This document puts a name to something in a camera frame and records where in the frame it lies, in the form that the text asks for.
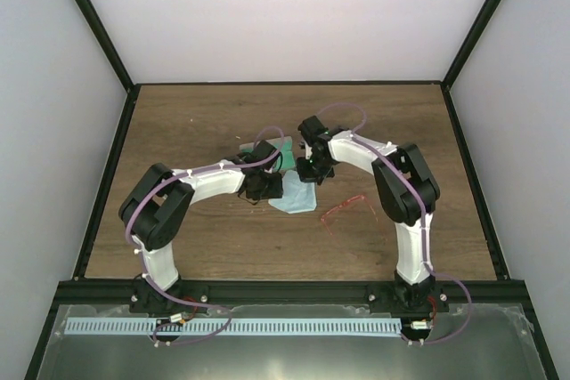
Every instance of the wooden surface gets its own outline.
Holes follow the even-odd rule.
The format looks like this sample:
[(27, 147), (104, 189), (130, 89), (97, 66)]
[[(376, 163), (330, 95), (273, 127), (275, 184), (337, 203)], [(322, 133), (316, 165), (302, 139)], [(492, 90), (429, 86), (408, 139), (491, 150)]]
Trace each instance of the wooden surface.
[[(321, 107), (355, 102), (368, 113), (360, 134), (415, 142), (441, 187), (432, 223), (437, 270), (462, 279), (495, 279), (441, 91), (436, 85), (190, 85), (142, 88), (95, 240), (87, 277), (130, 278), (141, 271), (124, 241), (118, 208), (150, 165), (209, 165), (239, 151), (266, 125), (299, 140), (297, 127)], [(330, 110), (325, 125), (353, 127), (360, 113)], [(276, 137), (276, 133), (266, 138)], [(371, 175), (349, 165), (317, 188), (315, 212), (285, 214), (266, 201), (236, 195), (192, 206), (175, 238), (175, 263), (187, 279), (391, 279), (397, 261), (394, 225), (379, 206)], [(364, 203), (322, 214), (354, 195)]]

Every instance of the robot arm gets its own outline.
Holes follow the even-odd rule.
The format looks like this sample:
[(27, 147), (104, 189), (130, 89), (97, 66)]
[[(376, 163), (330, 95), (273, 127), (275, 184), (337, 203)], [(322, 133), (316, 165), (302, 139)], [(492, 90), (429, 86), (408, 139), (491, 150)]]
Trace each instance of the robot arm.
[[(334, 177), (333, 167), (340, 162), (374, 175), (382, 207), (395, 222), (398, 243), (395, 292), (406, 306), (423, 304), (434, 282), (429, 273), (433, 270), (429, 257), (429, 227), (440, 190), (418, 147), (414, 144), (396, 146), (390, 142), (385, 144), (356, 138), (352, 131), (342, 127), (329, 130), (317, 117), (309, 117), (298, 129), (305, 145), (305, 157), (297, 159), (301, 181), (322, 184), (326, 178)], [(410, 175), (408, 182), (426, 206), (425, 243), (421, 236), (418, 202), (376, 152), (402, 174)]]
[(119, 209), (119, 216), (125, 225), (143, 198), (160, 182), (173, 175), (186, 174), (157, 194), (157, 197), (164, 199), (162, 204), (152, 200), (134, 221), (132, 239), (141, 248), (140, 255), (146, 272), (160, 289), (169, 289), (179, 279), (172, 240), (191, 205), (225, 193), (241, 195), (245, 192), (246, 198), (255, 201), (282, 196), (281, 175), (268, 171), (275, 160), (253, 168), (236, 167), (262, 161), (275, 151), (273, 145), (261, 141), (251, 153), (240, 153), (213, 166), (170, 170), (156, 164), (147, 171)]
[[(339, 162), (374, 175), (382, 207), (395, 222), (398, 243), (395, 294), (404, 306), (422, 305), (434, 283), (429, 274), (428, 233), (440, 192), (417, 146), (356, 138), (352, 131), (341, 127), (329, 130), (317, 117), (309, 117), (298, 129), (305, 145), (305, 157), (297, 159), (302, 181), (322, 184), (325, 178), (334, 177), (333, 167)], [(223, 193), (245, 192), (253, 200), (282, 196), (281, 175), (268, 171), (274, 160), (255, 168), (236, 167), (262, 161), (275, 151), (273, 145), (261, 141), (252, 153), (236, 155), (208, 168), (173, 171), (156, 164), (149, 169), (119, 210), (125, 225), (143, 198), (159, 183), (174, 174), (187, 174), (157, 194), (164, 199), (161, 205), (152, 200), (134, 221), (132, 239), (141, 248), (145, 270), (161, 289), (169, 289), (179, 279), (171, 242), (190, 205)], [(420, 194), (427, 211), (425, 247), (418, 202), (376, 152), (408, 174), (408, 182)]]

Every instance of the white backdrop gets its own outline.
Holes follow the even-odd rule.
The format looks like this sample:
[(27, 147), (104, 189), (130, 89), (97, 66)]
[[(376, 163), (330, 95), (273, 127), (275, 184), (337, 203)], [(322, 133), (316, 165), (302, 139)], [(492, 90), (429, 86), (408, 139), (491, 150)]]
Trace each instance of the white backdrop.
[(484, 0), (92, 0), (135, 82), (441, 79)]
[(0, 0), (0, 46), (0, 378), (21, 380), (126, 93), (73, 0)]
[(570, 0), (503, 0), (452, 88), (511, 275), (570, 379)]

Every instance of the cloth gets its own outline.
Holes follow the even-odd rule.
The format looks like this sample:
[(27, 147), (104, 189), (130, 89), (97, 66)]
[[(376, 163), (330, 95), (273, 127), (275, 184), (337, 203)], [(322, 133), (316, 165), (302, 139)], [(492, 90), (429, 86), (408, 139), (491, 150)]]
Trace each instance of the cloth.
[(297, 171), (289, 170), (283, 175), (283, 197), (269, 199), (269, 205), (288, 214), (306, 213), (317, 207), (314, 182), (301, 182)]

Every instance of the enclosure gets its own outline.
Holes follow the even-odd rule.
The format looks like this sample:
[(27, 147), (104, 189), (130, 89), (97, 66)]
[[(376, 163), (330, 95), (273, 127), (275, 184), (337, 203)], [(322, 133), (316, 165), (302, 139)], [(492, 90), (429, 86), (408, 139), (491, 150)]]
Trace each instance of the enclosure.
[[(484, 311), (516, 307), (545, 376), (557, 378), (550, 352), (568, 372), (566, 0), (1, 1), (5, 177), (34, 171), (3, 182), (3, 314), (30, 325), (3, 352), (22, 355), (2, 364), (6, 378), (30, 357), (36, 378), (60, 306), (136, 303), (142, 268), (118, 211), (151, 165), (214, 164), (268, 125), (302, 157), (299, 125), (336, 102), (365, 110), (362, 137), (421, 150), (441, 189), (436, 271)], [(352, 129), (361, 113), (320, 119)], [(235, 194), (192, 205), (173, 241), (181, 287), (231, 307), (363, 305), (399, 318), (377, 299), (399, 248), (374, 177), (339, 164), (315, 192), (302, 214)], [(437, 286), (466, 302), (457, 283)]]

